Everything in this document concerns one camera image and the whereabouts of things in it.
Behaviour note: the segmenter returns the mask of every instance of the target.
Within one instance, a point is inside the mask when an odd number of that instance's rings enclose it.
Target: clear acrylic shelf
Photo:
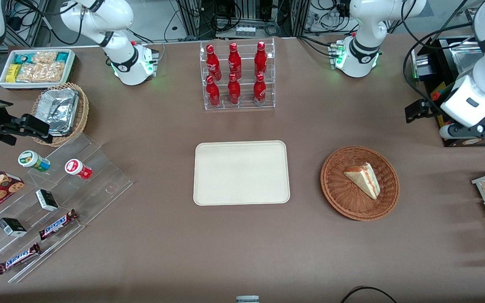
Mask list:
[[[39,243],[42,251],[3,274],[8,282],[19,282],[25,278],[132,185],[127,176],[102,153],[100,146],[85,134],[66,142],[46,158],[51,162],[50,169],[44,173],[31,169],[22,178],[26,186],[0,205],[0,219],[17,218],[27,230],[25,236],[18,238],[7,236],[0,228],[0,263],[19,255],[35,242]],[[66,161],[73,158],[93,169],[90,179],[82,180],[65,172]],[[52,192],[59,205],[57,211],[46,211],[40,207],[35,195],[39,189]],[[41,242],[38,232],[71,209],[75,209],[79,218]]]
[[[258,42],[265,42],[265,52],[267,53],[267,71],[264,74],[264,82],[267,85],[265,92],[265,102],[262,106],[254,104],[254,83],[256,82],[256,75],[254,74],[254,56],[257,52]],[[242,62],[242,77],[239,79],[241,86],[241,102],[239,105],[233,105],[229,101],[229,92],[227,85],[229,83],[229,64],[227,58],[229,57],[229,44],[224,41],[210,41],[201,43],[200,45],[200,67],[202,74],[202,86],[203,86],[203,100],[206,110],[210,109],[267,109],[274,108],[276,106],[276,70],[275,70],[275,45],[274,39],[263,40],[235,40],[237,43],[237,50],[241,55]],[[208,44],[214,46],[214,52],[220,60],[220,71],[222,72],[222,79],[216,84],[220,90],[220,107],[214,108],[208,102],[205,77],[208,75],[207,70],[207,52],[205,47]]]

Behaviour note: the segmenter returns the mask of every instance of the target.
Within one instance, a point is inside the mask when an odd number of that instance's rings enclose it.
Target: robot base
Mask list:
[[[346,37],[344,40],[338,40],[334,48],[329,47],[329,54],[338,56],[338,58],[330,59],[330,65],[332,69],[339,69],[349,77],[364,77],[377,64],[379,54],[376,54],[375,58],[370,59],[367,63],[360,63],[349,50],[351,40],[353,40],[353,37]]]
[[[156,76],[158,69],[158,53],[142,45],[134,46],[138,50],[138,60],[127,72],[118,72],[113,66],[115,75],[126,85],[138,85],[150,77]]]

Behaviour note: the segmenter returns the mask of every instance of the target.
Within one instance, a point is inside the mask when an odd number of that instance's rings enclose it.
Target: brown wicker basket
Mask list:
[[[85,125],[87,123],[87,115],[89,114],[89,101],[87,100],[87,96],[85,96],[85,93],[78,85],[75,85],[73,83],[65,83],[62,85],[53,86],[52,88],[48,88],[48,90],[62,90],[63,88],[72,88],[74,90],[77,90],[80,94],[76,109],[76,118],[73,131],[69,136],[66,137],[53,137],[51,144],[43,142],[40,139],[33,138],[33,140],[35,140],[35,142],[37,142],[38,144],[49,145],[53,147],[61,146],[66,141],[70,140],[70,138],[81,134],[81,132],[83,132],[83,129],[85,128]],[[40,96],[38,96],[37,101],[33,105],[33,110],[31,111],[32,115],[35,115],[35,112],[37,111],[39,100]]]
[[[381,188],[376,200],[343,174],[348,167],[365,162],[372,165]],[[337,211],[359,221],[383,218],[396,206],[400,193],[392,165],[375,150],[363,146],[346,146],[330,154],[321,168],[321,188]]]

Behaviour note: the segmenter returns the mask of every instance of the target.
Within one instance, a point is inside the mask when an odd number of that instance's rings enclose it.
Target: table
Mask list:
[[[276,109],[240,113],[204,110],[199,43],[169,44],[158,77],[135,87],[114,77],[100,48],[75,48],[85,133],[135,184],[21,283],[0,279],[0,302],[339,302],[359,285],[400,302],[485,298],[485,209],[470,183],[485,175],[485,148],[443,148],[432,119],[405,123],[416,99],[401,70],[411,38],[387,37],[362,79],[331,71],[299,40],[276,43]],[[38,93],[0,98],[21,115]],[[196,146],[248,140],[285,142],[291,199],[195,205]],[[323,161],[352,144],[398,173],[398,205],[375,222],[343,217],[321,192]],[[0,145],[0,170],[25,174],[16,159],[30,148],[52,150],[30,138]],[[364,299],[387,302],[371,291],[352,302]]]

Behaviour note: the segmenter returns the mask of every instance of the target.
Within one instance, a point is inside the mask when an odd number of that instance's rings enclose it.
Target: red cap bottle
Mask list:
[[[229,44],[227,61],[229,62],[229,72],[234,73],[237,79],[240,79],[243,76],[243,65],[241,63],[241,55],[237,51],[237,43]]]
[[[265,84],[263,73],[259,73],[256,77],[256,83],[254,84],[254,103],[257,106],[262,106],[265,103],[265,90],[267,85]]]
[[[214,80],[220,81],[222,79],[222,72],[220,71],[220,60],[214,53],[214,47],[208,44],[205,49],[207,50],[207,69],[209,75],[214,77]]]
[[[220,90],[218,90],[218,86],[214,83],[214,78],[212,75],[207,75],[205,78],[207,81],[207,86],[205,90],[207,91],[207,98],[209,103],[212,107],[219,107],[220,106]]]
[[[229,101],[231,104],[239,105],[241,103],[241,86],[239,81],[237,81],[237,75],[235,73],[229,74],[227,90],[229,90]]]
[[[267,71],[267,53],[265,52],[265,42],[263,41],[258,42],[258,51],[254,57],[254,65],[256,66],[254,69],[256,77],[259,73],[265,74]]]

